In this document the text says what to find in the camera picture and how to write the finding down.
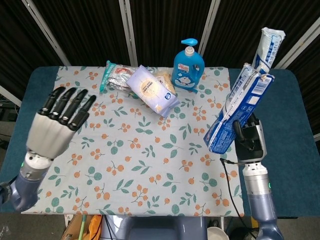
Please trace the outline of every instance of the green leaf pattern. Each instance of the green leaf pattern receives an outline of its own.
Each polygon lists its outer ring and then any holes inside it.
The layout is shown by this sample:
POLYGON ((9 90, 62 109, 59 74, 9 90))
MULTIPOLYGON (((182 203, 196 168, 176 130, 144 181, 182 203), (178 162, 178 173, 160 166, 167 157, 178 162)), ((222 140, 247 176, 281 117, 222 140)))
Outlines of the green leaf pattern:
MULTIPOLYGON (((74 205, 81 203, 76 203, 76 200, 85 198, 84 202, 89 206, 82 208, 81 213, 85 210, 88 214, 121 215, 124 213, 118 209, 123 207, 129 208, 134 216, 193 216, 197 211, 195 207, 200 205, 205 206, 204 211, 207 208, 210 211, 210 214, 203 212, 204 216, 236 216, 232 204, 217 205, 218 198, 213 198, 213 194, 218 193, 231 203, 226 176, 221 177, 224 169, 219 161, 220 155, 209 152, 203 141, 221 110, 216 104, 223 106, 230 92, 228 69, 205 68, 206 77, 200 80, 198 93, 175 88, 180 104, 170 110, 167 118, 161 118, 139 98, 127 92, 105 87, 103 94, 99 94, 104 70, 104 67, 59 67, 54 88, 70 85, 78 88, 78 92, 88 89, 81 104, 96 95, 95 103, 103 102, 106 107, 104 114, 97 116, 90 109, 89 118, 74 135, 67 150, 52 162, 38 190, 38 202, 26 213, 75 214, 74 205), (222 91, 214 88, 217 82, 223 86, 228 84, 228 88, 224 87, 222 91), (112 102, 111 94, 115 92, 122 102, 112 102), (214 107, 211 107, 209 99, 215 100, 214 107), (200 106, 201 111, 206 111, 201 113, 206 120, 198 121, 193 115, 194 109, 200 106), (123 123, 130 125, 127 132, 118 130, 123 123), (134 139, 137 141, 131 148, 134 139), (95 159, 99 151, 104 155, 95 159), (209 166, 206 161, 201 161, 206 155, 215 160, 209 166), (75 161, 67 164, 71 158, 75 161), (178 170, 182 160, 192 162, 189 171, 178 170), (112 161, 117 168, 114 175, 112 171, 106 171, 108 166, 112 166, 112 161), (155 179, 158 175, 157 184, 151 183, 150 177, 155 179), (140 191, 146 191, 139 198, 142 206, 132 202, 135 199, 132 194, 138 185, 147 189, 140 191)), ((236 162, 234 145, 221 157, 236 162)), ((228 164, 227 171, 235 204, 243 213, 239 169, 228 164)))

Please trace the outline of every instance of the white toothpaste box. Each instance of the white toothpaste box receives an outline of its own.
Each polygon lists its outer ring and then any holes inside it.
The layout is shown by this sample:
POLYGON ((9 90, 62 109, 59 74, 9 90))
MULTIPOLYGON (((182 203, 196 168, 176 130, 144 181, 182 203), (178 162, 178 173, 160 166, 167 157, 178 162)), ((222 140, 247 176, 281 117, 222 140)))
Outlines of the white toothpaste box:
POLYGON ((247 122, 274 79, 244 64, 218 118, 203 138, 211 152, 224 154, 227 151, 236 138, 233 122, 238 120, 241 126, 247 122))

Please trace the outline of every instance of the robotic hand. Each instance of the robotic hand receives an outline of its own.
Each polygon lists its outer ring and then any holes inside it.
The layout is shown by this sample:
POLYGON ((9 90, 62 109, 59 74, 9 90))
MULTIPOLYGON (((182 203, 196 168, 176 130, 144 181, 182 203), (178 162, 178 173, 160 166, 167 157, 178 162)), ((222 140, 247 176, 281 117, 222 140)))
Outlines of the robotic hand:
POLYGON ((261 121, 254 114, 241 127, 233 123, 236 133, 235 150, 239 163, 245 167, 243 176, 252 217, 259 223, 257 240, 283 240, 277 226, 277 215, 273 202, 268 170, 261 164, 267 155, 261 121))
POLYGON ((88 91, 82 90, 61 115, 76 91, 75 87, 70 88, 56 103, 65 89, 65 87, 56 88, 49 95, 43 107, 35 114, 26 142, 27 152, 20 172, 10 182, 0 184, 0 206, 11 201, 18 212, 31 208, 38 200, 39 185, 53 160, 68 148, 76 131, 88 119, 88 110, 95 102, 96 96, 92 95, 71 119, 88 91))

